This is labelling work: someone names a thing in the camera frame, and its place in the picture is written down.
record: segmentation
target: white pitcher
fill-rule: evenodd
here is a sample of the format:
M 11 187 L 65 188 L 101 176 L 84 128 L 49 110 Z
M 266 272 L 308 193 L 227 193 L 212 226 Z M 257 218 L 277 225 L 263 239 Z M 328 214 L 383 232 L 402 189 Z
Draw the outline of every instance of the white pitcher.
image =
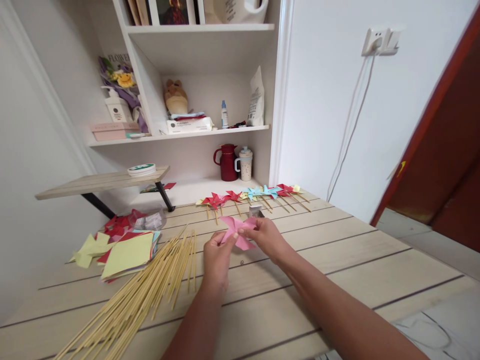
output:
M 238 156 L 239 157 L 235 159 L 235 171 L 240 173 L 242 181 L 250 181 L 252 179 L 252 160 L 254 153 L 247 146 L 244 146 Z
M 225 0 L 227 24 L 263 24 L 269 0 Z

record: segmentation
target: table leg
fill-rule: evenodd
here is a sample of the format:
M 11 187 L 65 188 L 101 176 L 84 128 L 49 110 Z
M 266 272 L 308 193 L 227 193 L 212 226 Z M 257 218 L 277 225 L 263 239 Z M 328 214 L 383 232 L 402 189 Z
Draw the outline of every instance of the table leg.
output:
M 109 209 L 107 205 L 105 205 L 98 197 L 96 197 L 94 194 L 91 192 L 82 194 L 82 196 L 94 207 L 96 207 L 98 210 L 100 210 L 107 218 L 113 219 L 115 216 L 115 213 Z
M 168 208 L 168 212 L 171 213 L 173 210 L 175 210 L 175 206 L 172 206 L 172 203 L 170 202 L 170 199 L 167 195 L 167 192 L 164 189 L 164 186 L 162 185 L 162 182 L 161 181 L 156 182 L 155 185 L 158 191 L 160 192 L 160 195 L 163 198 L 163 201 L 165 202 L 166 207 Z

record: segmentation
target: pink box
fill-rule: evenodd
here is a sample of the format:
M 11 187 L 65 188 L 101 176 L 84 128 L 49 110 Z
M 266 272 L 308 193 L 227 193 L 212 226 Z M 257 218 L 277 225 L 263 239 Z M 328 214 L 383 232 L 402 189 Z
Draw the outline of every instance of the pink box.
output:
M 140 133 L 136 122 L 104 122 L 90 125 L 97 141 L 126 139 L 127 134 Z

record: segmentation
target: cable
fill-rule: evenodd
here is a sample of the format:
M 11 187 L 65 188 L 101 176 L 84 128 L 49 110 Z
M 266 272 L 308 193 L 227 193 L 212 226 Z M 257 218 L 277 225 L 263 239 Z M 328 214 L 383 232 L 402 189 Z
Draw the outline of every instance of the cable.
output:
M 328 196 L 327 198 L 327 202 L 330 202 L 330 199 L 332 198 L 332 195 L 334 194 L 334 190 L 335 190 L 335 186 L 337 185 L 337 181 L 339 179 L 339 176 L 342 172 L 342 167 L 344 166 L 344 162 L 345 162 L 345 159 L 347 158 L 347 154 L 349 152 L 349 147 L 350 147 L 350 143 L 352 142 L 352 137 L 354 136 L 354 133 L 355 133 L 355 129 L 357 128 L 357 124 L 359 122 L 359 118 L 360 118 L 360 114 L 362 113 L 362 108 L 364 107 L 364 103 L 365 103 L 365 99 L 367 97 L 367 92 L 369 91 L 369 87 L 370 87 L 370 80 L 372 79 L 372 72 L 373 72 L 373 69 L 374 69 L 374 64 L 375 64 L 375 56 L 377 56 L 377 52 L 376 50 L 374 50 L 375 52 L 373 53 L 373 58 L 371 60 L 371 65 L 370 65 L 370 73 L 368 74 L 368 81 L 366 83 L 366 88 L 365 88 L 365 92 L 363 93 L 363 98 L 361 99 L 361 104 L 360 104 L 360 108 L 358 109 L 358 115 L 356 116 L 356 119 L 355 119 L 355 123 L 353 125 L 353 130 L 351 131 L 351 134 L 350 134 L 350 138 L 348 139 L 348 143 L 346 144 L 346 150 L 345 150 L 345 155 L 343 156 L 343 159 L 340 163 L 340 170 L 338 171 L 338 174 L 335 178 L 335 182 L 333 183 L 333 187 L 331 189 L 331 193 L 330 195 Z
M 361 65 L 361 68 L 360 68 L 360 73 L 358 74 L 358 79 L 356 80 L 355 88 L 353 89 L 353 94 L 351 95 L 350 108 L 348 109 L 348 115 L 346 116 L 345 128 L 343 129 L 343 137 L 341 139 L 340 151 L 338 152 L 338 159 L 336 161 L 335 170 L 333 170 L 333 173 L 331 174 L 330 183 L 328 184 L 328 190 L 326 191 L 327 199 L 330 197 L 330 188 L 332 187 L 332 182 L 334 181 L 335 174 L 337 173 L 337 169 L 339 168 L 339 165 L 340 165 L 340 160 L 342 158 L 342 150 L 344 148 L 344 143 L 345 143 L 345 139 L 347 137 L 347 131 L 349 128 L 350 115 L 352 114 L 352 109 L 354 108 L 355 95 L 357 93 L 357 89 L 359 87 L 362 74 L 364 73 L 364 67 L 366 63 L 367 63 L 367 57 L 365 57 L 365 59 L 363 60 L 363 64 Z

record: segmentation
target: tissue box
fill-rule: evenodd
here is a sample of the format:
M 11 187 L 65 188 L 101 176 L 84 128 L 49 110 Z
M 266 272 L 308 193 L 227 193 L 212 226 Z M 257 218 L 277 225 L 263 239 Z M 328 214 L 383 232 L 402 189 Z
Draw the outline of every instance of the tissue box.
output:
M 211 118 L 202 117 L 194 120 L 167 120 L 166 125 L 168 127 L 168 133 L 173 135 L 212 131 L 213 124 Z
M 126 139 L 129 133 L 140 133 L 136 122 L 104 122 L 90 125 L 97 141 Z

